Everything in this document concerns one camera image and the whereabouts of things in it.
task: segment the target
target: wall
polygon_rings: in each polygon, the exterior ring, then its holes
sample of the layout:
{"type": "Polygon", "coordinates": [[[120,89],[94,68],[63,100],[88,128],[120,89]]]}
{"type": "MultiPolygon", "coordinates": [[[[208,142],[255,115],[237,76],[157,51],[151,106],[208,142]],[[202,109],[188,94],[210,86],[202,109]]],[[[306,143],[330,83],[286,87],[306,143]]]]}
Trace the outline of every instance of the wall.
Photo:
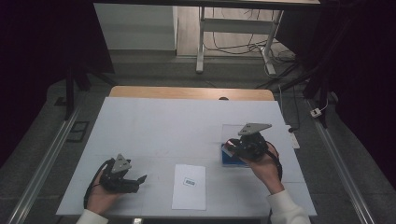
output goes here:
{"type": "Polygon", "coordinates": [[[108,49],[175,50],[177,8],[94,4],[108,49]]]}

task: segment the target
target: white tabletop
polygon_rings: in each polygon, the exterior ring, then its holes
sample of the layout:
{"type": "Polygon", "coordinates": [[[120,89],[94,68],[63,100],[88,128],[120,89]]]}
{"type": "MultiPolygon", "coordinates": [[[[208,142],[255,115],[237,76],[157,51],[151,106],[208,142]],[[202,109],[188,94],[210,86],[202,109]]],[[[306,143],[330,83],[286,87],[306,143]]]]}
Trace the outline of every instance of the white tabletop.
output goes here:
{"type": "Polygon", "coordinates": [[[107,97],[57,215],[78,216],[99,166],[121,153],[131,159],[125,176],[148,175],[136,194],[122,196],[107,212],[119,217],[267,217],[268,190],[248,168],[223,167],[222,126],[271,123],[262,131],[276,146],[282,182],[309,216],[316,211],[277,102],[107,97]],[[176,164],[206,167],[206,210],[172,210],[176,164]]]}

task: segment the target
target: gray floor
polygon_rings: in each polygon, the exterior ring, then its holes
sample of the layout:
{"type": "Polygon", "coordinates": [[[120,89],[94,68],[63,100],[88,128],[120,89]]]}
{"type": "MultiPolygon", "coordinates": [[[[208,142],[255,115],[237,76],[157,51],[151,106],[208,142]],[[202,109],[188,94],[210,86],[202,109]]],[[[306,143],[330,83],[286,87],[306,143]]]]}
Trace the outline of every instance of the gray floor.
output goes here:
{"type": "MultiPolygon", "coordinates": [[[[195,61],[188,58],[162,55],[114,55],[116,75],[109,75],[121,85],[180,86],[208,88],[254,89],[269,80],[263,72],[263,62],[257,59],[205,59],[205,71],[195,74],[195,61]]],[[[277,65],[282,71],[286,65],[277,65]]],[[[298,72],[281,79],[288,81],[298,72]]],[[[108,96],[110,87],[102,80],[90,76],[92,88],[88,92],[77,121],[88,121],[88,132],[81,142],[67,141],[54,163],[49,176],[33,204],[25,223],[75,223],[76,217],[57,217],[55,212],[74,173],[79,157],[88,140],[98,112],[108,96]]],[[[304,83],[282,93],[282,107],[287,123],[295,131],[300,149],[296,155],[304,172],[304,178],[317,209],[313,223],[360,223],[328,152],[320,139],[305,99],[301,95],[304,83]]],[[[64,118],[64,106],[56,106],[59,97],[65,96],[64,81],[49,88],[48,100],[40,114],[24,136],[14,154],[0,170],[0,223],[7,221],[21,197],[37,165],[48,149],[54,134],[64,118]]],[[[330,98],[327,121],[329,132],[352,173],[356,184],[369,205],[376,223],[394,223],[396,220],[396,192],[379,171],[375,162],[353,133],[334,112],[335,101],[330,98]]],[[[80,136],[69,134],[68,139],[80,136]]],[[[145,223],[181,223],[183,220],[145,220],[145,223]]],[[[258,223],[257,220],[239,220],[238,223],[258,223]]],[[[111,219],[110,223],[131,223],[131,220],[111,219]]],[[[193,223],[230,223],[225,220],[194,220],[193,223]]]]}

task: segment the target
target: person's right hand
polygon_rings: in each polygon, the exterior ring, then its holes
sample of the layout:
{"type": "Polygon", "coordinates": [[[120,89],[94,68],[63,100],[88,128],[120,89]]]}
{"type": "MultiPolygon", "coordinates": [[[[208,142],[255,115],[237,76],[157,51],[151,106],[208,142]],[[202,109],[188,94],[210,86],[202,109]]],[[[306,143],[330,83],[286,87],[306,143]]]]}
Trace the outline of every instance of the person's right hand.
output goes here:
{"type": "MultiPolygon", "coordinates": [[[[268,150],[277,156],[275,148],[268,143],[267,146],[268,150]]],[[[279,193],[285,189],[279,180],[274,160],[267,154],[264,154],[259,161],[249,161],[243,158],[241,158],[241,160],[251,168],[254,175],[265,184],[271,194],[279,193]]]]}

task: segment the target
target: table leg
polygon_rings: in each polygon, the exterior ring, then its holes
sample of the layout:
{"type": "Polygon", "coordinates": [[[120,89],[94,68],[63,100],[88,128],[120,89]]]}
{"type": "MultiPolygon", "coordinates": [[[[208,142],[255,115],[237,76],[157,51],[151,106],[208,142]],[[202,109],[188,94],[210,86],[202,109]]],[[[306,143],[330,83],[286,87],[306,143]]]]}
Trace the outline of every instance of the table leg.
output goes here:
{"type": "Polygon", "coordinates": [[[201,7],[201,19],[199,21],[199,44],[197,54],[196,73],[204,72],[204,26],[205,26],[205,7],[201,7]]]}
{"type": "Polygon", "coordinates": [[[273,21],[271,32],[268,35],[268,39],[267,39],[267,43],[265,44],[265,48],[260,48],[260,50],[262,52],[262,57],[264,58],[265,67],[267,68],[268,75],[270,75],[270,76],[273,76],[276,74],[274,66],[271,62],[271,58],[269,56],[269,52],[270,52],[273,40],[275,38],[277,26],[279,25],[280,18],[282,17],[282,13],[283,13],[283,11],[277,12],[276,17],[273,21]]]}

